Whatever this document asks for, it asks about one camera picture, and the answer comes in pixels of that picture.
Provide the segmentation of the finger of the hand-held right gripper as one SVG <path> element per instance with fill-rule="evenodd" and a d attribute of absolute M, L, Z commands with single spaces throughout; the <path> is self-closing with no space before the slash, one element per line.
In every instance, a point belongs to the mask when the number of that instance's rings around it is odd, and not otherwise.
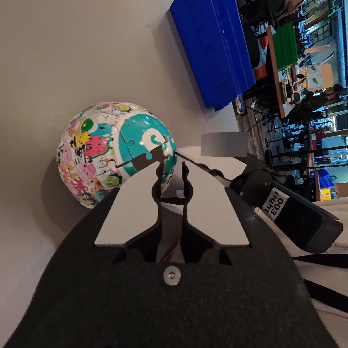
<path fill-rule="evenodd" d="M 183 215 L 185 201 L 184 182 L 180 175 L 174 174 L 171 183 L 160 199 L 161 206 L 176 214 Z"/>
<path fill-rule="evenodd" d="M 185 146 L 176 149 L 176 154 L 208 173 L 232 181 L 241 175 L 247 167 L 246 163 L 234 157 L 211 157 L 201 155 L 201 146 Z"/>

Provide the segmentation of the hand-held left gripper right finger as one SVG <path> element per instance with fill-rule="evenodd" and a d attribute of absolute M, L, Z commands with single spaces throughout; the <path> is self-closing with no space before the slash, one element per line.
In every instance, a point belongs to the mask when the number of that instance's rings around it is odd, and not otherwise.
<path fill-rule="evenodd" d="M 185 263 L 199 263 L 204 258 L 216 263 L 222 250 L 250 247 L 226 187 L 191 162 L 182 163 L 182 179 L 185 202 L 181 251 Z"/>

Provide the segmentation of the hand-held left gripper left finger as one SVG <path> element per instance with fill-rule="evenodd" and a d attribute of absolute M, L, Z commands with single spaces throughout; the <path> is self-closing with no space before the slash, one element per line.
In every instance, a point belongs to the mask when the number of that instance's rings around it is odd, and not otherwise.
<path fill-rule="evenodd" d="M 163 234 L 162 169 L 160 162 L 154 162 L 121 186 L 94 241 L 95 253 L 156 262 Z"/>

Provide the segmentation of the colourful cartoon puzzle ball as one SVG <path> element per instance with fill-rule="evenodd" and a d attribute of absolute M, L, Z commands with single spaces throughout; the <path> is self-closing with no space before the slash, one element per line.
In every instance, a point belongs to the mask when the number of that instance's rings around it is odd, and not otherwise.
<path fill-rule="evenodd" d="M 70 121 L 56 161 L 73 197 L 93 209 L 153 162 L 163 164 L 163 194 L 176 167 L 175 151 L 168 128 L 145 108 L 129 102 L 100 102 Z"/>

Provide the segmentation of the wooden table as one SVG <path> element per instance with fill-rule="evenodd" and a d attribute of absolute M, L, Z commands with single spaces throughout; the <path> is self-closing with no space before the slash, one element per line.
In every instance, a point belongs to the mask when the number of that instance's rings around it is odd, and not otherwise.
<path fill-rule="evenodd" d="M 266 65 L 267 65 L 267 77 L 270 86 L 272 89 L 275 90 L 276 95 L 276 103 L 279 108 L 279 116 L 281 119 L 284 119 L 292 110 L 294 105 L 291 105 L 286 110 L 284 109 L 284 98 L 283 98 L 283 92 L 281 87 L 281 81 L 279 79 L 279 73 L 277 69 L 277 62 L 276 62 L 276 53 L 275 53 L 275 46 L 274 46 L 274 40 L 273 40 L 273 34 L 275 33 L 275 30 L 272 25 L 269 25 L 266 29 L 267 39 L 268 39 L 268 48 L 267 48 L 267 58 L 266 58 Z"/>

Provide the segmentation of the blue plastic bin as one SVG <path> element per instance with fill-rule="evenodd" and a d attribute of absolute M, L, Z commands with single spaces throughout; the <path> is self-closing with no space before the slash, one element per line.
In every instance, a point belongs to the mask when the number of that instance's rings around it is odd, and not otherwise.
<path fill-rule="evenodd" d="M 175 0 L 170 12 L 205 107 L 220 111 L 255 85 L 234 0 Z"/>

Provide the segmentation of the white box with green print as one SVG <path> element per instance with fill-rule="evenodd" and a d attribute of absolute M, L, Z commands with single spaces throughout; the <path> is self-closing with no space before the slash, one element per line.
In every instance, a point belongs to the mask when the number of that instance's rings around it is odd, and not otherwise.
<path fill-rule="evenodd" d="M 307 90 L 311 92 L 324 88 L 323 74 L 320 64 L 313 64 L 307 67 L 306 82 Z"/>

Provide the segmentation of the green plastic bin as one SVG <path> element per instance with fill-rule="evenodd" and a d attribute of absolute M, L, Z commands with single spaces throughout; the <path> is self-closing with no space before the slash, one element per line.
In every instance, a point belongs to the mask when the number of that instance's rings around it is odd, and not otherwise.
<path fill-rule="evenodd" d="M 280 26 L 272 37 L 278 71 L 294 66 L 298 61 L 298 47 L 293 23 Z"/>

